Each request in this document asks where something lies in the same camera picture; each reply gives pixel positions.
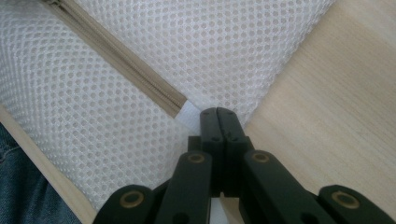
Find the jeans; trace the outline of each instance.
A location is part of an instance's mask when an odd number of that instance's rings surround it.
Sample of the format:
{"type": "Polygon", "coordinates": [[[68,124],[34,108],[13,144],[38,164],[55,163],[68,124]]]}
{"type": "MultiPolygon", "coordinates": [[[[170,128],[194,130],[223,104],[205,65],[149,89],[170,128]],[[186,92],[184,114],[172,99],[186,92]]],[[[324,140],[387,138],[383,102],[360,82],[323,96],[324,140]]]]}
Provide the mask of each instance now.
{"type": "Polygon", "coordinates": [[[80,223],[1,123],[0,223],[80,223]]]}

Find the blue denim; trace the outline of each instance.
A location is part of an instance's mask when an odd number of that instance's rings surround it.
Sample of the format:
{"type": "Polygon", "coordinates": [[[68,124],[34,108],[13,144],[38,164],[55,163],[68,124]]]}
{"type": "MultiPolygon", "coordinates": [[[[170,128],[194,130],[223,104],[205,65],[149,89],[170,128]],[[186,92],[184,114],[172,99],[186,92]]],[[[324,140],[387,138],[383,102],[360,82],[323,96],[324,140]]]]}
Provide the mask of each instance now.
{"type": "Polygon", "coordinates": [[[0,223],[80,223],[1,123],[0,223]]]}

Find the honeycomb mesh texture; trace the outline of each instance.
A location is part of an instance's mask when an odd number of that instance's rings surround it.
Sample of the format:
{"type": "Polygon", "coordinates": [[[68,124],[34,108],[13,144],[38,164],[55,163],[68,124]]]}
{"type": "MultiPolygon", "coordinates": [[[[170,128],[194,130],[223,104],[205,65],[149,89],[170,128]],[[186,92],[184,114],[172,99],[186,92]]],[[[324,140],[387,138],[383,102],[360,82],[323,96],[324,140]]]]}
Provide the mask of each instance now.
{"type": "MultiPolygon", "coordinates": [[[[77,2],[192,103],[245,124],[332,0],[77,2]]],[[[0,3],[0,103],[96,209],[158,186],[187,148],[188,129],[38,1],[0,3]]]]}

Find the mesh laundry bag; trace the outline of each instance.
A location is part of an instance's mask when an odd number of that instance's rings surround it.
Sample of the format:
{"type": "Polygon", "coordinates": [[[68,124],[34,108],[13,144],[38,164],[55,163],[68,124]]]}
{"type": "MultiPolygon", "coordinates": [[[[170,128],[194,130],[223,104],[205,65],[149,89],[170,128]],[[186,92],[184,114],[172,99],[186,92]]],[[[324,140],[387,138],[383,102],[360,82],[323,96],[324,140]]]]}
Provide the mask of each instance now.
{"type": "Polygon", "coordinates": [[[76,3],[187,99],[170,115],[44,4],[0,3],[0,103],[99,209],[169,178],[199,111],[245,125],[332,0],[76,3]]]}

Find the zipper tape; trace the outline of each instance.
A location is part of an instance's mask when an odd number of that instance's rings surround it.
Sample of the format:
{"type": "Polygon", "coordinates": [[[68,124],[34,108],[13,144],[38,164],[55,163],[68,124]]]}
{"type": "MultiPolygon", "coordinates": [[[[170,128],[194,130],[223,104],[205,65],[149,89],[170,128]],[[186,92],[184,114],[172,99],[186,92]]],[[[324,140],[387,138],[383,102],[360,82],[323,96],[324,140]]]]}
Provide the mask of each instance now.
{"type": "Polygon", "coordinates": [[[91,48],[96,50],[108,63],[124,77],[145,93],[172,118],[199,130],[186,118],[197,119],[194,114],[199,111],[187,98],[160,77],[145,62],[128,50],[114,35],[94,20],[73,0],[42,0],[51,11],[79,35],[91,48]]]}

